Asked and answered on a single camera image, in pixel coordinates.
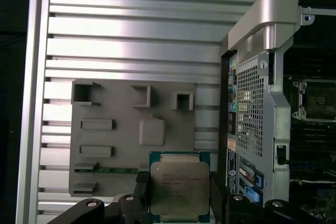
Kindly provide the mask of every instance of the intel xeon processor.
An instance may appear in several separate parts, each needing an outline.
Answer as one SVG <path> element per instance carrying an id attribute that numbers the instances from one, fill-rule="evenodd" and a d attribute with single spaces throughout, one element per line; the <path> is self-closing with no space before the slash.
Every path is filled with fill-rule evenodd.
<path id="1" fill-rule="evenodd" d="M 210 153 L 151 152 L 153 222 L 210 221 Z"/>

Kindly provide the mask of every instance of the ventilation grille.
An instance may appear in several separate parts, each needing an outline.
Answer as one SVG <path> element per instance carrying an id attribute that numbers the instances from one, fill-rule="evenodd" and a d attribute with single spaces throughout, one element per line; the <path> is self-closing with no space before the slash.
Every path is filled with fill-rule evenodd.
<path id="1" fill-rule="evenodd" d="M 258 67 L 237 75 L 237 142 L 238 146 L 262 157 L 264 79 Z"/>

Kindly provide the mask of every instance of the blue connector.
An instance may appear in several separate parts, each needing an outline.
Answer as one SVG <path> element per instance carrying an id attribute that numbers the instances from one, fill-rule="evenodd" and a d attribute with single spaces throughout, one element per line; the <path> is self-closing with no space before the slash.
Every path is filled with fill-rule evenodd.
<path id="1" fill-rule="evenodd" d="M 253 200 L 253 202 L 260 203 L 261 201 L 260 195 L 252 187 L 246 186 L 245 194 L 246 194 L 246 197 Z"/>
<path id="2" fill-rule="evenodd" d="M 260 189 L 264 187 L 264 176 L 258 170 L 254 171 L 254 177 L 256 179 L 256 186 Z"/>

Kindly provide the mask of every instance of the dark background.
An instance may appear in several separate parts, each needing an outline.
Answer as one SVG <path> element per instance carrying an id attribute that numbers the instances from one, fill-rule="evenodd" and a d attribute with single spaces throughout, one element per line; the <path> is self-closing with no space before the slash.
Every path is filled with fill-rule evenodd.
<path id="1" fill-rule="evenodd" d="M 0 0 L 0 222 L 15 223 L 29 0 Z"/>

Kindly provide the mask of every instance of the black cable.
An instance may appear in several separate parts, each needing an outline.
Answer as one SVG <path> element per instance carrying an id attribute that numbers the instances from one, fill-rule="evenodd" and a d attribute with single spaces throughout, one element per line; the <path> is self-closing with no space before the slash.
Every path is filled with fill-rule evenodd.
<path id="1" fill-rule="evenodd" d="M 18 43 L 18 42 L 24 40 L 25 38 L 26 38 L 26 37 L 17 37 L 17 38 L 15 38 L 15 39 L 4 40 L 4 41 L 0 42 L 0 48 L 7 47 L 7 46 L 9 46 L 9 45 Z"/>
<path id="2" fill-rule="evenodd" d="M 10 39 L 5 39 L 5 40 L 3 40 L 3 41 L 0 41 L 0 45 L 2 44 L 2 43 L 6 43 L 6 42 L 9 42 L 9 41 L 13 41 L 13 40 L 16 40 L 16 39 L 19 39 L 19 38 L 25 38 L 26 36 L 24 35 L 24 36 L 16 36 L 16 37 L 14 37 L 14 38 L 10 38 Z"/>

